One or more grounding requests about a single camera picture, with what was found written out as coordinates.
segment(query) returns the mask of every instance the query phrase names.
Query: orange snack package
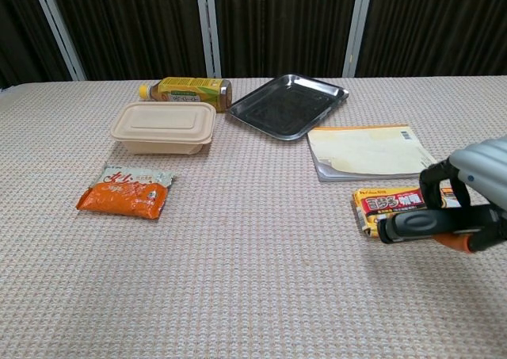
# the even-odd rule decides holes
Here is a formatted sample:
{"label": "orange snack package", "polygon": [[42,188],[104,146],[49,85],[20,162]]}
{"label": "orange snack package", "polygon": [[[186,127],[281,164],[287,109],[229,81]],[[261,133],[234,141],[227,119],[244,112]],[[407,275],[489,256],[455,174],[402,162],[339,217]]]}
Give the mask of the orange snack package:
{"label": "orange snack package", "polygon": [[76,208],[158,219],[172,180],[169,171],[107,165]]}

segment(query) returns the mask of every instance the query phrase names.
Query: bottle cap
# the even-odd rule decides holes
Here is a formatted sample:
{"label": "bottle cap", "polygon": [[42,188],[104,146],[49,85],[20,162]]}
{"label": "bottle cap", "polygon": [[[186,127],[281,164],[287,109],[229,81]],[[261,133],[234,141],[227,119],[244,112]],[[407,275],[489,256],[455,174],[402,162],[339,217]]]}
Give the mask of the bottle cap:
{"label": "bottle cap", "polygon": [[149,99],[150,98],[150,86],[147,86],[146,84],[139,86],[139,96],[142,99]]}

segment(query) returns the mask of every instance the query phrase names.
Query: snack bag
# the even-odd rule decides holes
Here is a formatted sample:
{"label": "snack bag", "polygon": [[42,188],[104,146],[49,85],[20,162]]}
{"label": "snack bag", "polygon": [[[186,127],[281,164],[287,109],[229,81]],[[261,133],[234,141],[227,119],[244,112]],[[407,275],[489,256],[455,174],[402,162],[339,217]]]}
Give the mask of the snack bag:
{"label": "snack bag", "polygon": [[158,219],[172,180],[169,171],[107,165],[76,208]]}
{"label": "snack bag", "polygon": [[[443,207],[459,207],[452,189],[440,189]],[[361,230],[372,238],[378,238],[377,222],[388,216],[409,210],[425,208],[421,190],[418,187],[392,189],[358,189],[353,194],[354,205]]]}

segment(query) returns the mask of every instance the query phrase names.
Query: yellow packaging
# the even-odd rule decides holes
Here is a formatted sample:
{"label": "yellow packaging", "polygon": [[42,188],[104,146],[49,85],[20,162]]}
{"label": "yellow packaging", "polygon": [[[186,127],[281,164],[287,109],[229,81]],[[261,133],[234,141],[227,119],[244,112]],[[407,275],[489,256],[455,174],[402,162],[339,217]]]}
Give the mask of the yellow packaging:
{"label": "yellow packaging", "polygon": [[232,86],[226,79],[210,78],[164,78],[154,86],[139,88],[142,99],[156,101],[196,101],[225,112],[231,107]]}
{"label": "yellow packaging", "polygon": [[[443,207],[459,207],[449,187],[440,189]],[[392,189],[358,189],[353,194],[361,230],[372,238],[378,238],[377,222],[399,212],[425,208],[421,190],[418,187]]]}

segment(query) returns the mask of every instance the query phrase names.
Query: beige lidded container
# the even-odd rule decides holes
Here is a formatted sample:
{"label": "beige lidded container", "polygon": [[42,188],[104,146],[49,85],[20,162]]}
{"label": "beige lidded container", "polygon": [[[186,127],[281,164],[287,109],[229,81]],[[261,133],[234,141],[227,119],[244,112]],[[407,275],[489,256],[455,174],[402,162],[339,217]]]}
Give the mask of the beige lidded container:
{"label": "beige lidded container", "polygon": [[208,103],[135,102],[123,109],[111,136],[131,153],[194,155],[212,141],[215,115]]}

